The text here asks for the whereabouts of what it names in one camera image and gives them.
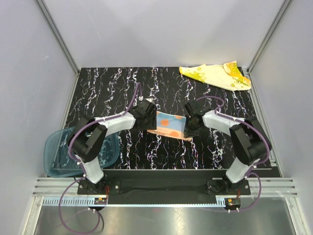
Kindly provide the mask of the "orange polka dot towel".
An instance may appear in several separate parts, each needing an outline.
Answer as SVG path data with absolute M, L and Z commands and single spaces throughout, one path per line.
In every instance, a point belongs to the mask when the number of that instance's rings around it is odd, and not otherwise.
M 169 138 L 191 141 L 192 137 L 184 137 L 186 117 L 156 112 L 156 129 L 147 130 L 148 133 Z

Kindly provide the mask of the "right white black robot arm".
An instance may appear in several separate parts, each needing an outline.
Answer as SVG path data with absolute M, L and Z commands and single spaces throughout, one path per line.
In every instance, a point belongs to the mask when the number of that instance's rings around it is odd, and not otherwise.
M 263 161 L 267 161 L 272 145 L 257 117 L 236 118 L 200 106 L 194 100 L 184 105 L 187 112 L 184 137 L 194 137 L 204 128 L 215 129 L 231 137 L 235 160 L 221 180 L 209 183 L 214 193 L 233 194 L 249 172 Z

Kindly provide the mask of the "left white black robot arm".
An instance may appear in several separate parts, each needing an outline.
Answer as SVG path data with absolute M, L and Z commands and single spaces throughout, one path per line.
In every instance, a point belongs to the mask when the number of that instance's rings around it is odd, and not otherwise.
M 108 117 L 82 117 L 67 140 L 68 155 L 83 170 L 89 189 L 96 194 L 105 190 L 104 172 L 100 167 L 100 154 L 105 137 L 123 130 L 155 130 L 157 107 L 144 99 L 125 112 Z

